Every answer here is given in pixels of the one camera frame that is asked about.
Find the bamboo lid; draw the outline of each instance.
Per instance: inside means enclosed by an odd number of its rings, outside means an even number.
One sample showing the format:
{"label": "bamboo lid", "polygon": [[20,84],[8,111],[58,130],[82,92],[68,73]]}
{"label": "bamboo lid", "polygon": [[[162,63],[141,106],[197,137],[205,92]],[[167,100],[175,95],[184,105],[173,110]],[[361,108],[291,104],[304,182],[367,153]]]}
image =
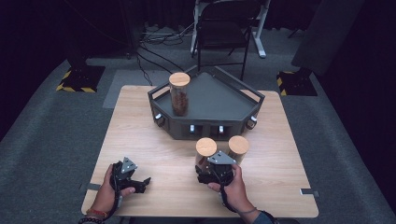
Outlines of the bamboo lid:
{"label": "bamboo lid", "polygon": [[218,145],[211,138],[201,138],[196,145],[197,152],[201,156],[210,157],[218,150]]}
{"label": "bamboo lid", "polygon": [[240,135],[233,136],[228,147],[236,154],[245,154],[248,152],[248,140]]}
{"label": "bamboo lid", "polygon": [[169,82],[174,87],[185,87],[190,82],[190,76],[185,73],[174,73],[169,77]]}

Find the chair backrest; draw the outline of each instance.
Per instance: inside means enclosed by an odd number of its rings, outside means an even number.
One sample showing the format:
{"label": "chair backrest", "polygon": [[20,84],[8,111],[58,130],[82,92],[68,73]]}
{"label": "chair backrest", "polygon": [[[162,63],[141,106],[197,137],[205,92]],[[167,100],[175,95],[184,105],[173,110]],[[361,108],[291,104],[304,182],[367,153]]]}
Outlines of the chair backrest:
{"label": "chair backrest", "polygon": [[207,5],[202,21],[235,21],[247,26],[259,16],[261,5],[256,0],[220,0]]}

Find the person's left hand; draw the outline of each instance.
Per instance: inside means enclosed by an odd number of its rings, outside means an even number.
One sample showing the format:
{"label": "person's left hand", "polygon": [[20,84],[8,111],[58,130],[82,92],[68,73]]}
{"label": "person's left hand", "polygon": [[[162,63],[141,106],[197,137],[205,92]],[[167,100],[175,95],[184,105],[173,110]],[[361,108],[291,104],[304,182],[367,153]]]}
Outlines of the person's left hand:
{"label": "person's left hand", "polygon": [[[113,207],[115,191],[110,185],[110,177],[112,171],[113,171],[113,164],[110,164],[110,166],[108,166],[108,169],[106,171],[103,185],[99,188],[99,191],[96,194],[96,198],[91,206],[91,209],[108,213]],[[125,197],[127,195],[134,193],[134,191],[135,191],[134,188],[123,189],[120,192],[120,195],[122,197]]]}

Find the light wood tabletop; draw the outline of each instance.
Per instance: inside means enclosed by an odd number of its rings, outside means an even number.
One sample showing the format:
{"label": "light wood tabletop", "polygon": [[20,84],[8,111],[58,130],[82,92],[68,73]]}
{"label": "light wood tabletop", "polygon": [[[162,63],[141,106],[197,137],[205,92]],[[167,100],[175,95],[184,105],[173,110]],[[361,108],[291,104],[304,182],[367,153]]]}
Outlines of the light wood tabletop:
{"label": "light wood tabletop", "polygon": [[[151,177],[151,182],[145,193],[125,198],[116,216],[237,217],[221,204],[216,192],[198,183],[194,168],[197,141],[174,140],[154,123],[148,98],[152,89],[121,89],[91,183],[102,184],[108,165],[128,157],[138,166],[132,179]],[[241,163],[247,196],[274,217],[317,217],[314,196],[300,193],[310,185],[279,95],[260,92],[265,99],[258,123],[241,134],[249,144]],[[217,145],[219,150],[228,149],[227,141]],[[82,213],[95,195],[95,190],[87,191]]]}

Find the hand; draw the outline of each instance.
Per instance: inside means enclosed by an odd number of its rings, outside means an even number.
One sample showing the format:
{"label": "hand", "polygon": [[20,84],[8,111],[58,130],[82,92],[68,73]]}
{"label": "hand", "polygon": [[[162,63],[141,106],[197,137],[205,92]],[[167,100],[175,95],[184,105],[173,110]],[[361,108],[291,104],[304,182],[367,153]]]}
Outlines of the hand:
{"label": "hand", "polygon": [[[111,208],[113,207],[115,191],[110,185],[110,177],[111,177],[112,171],[113,171],[113,164],[110,164],[110,166],[108,166],[108,169],[106,171],[103,184],[99,188],[99,191],[96,194],[96,198],[91,206],[91,209],[108,213],[111,210]],[[134,188],[123,189],[120,192],[120,195],[122,197],[125,197],[127,195],[134,193],[134,191],[135,191]]]}
{"label": "hand", "polygon": [[[220,185],[218,183],[209,183],[207,186],[216,192],[220,192]],[[227,194],[228,204],[238,212],[239,216],[241,216],[246,223],[253,223],[260,214],[260,211],[248,200],[240,166],[233,164],[233,182],[224,187],[224,190]]]}

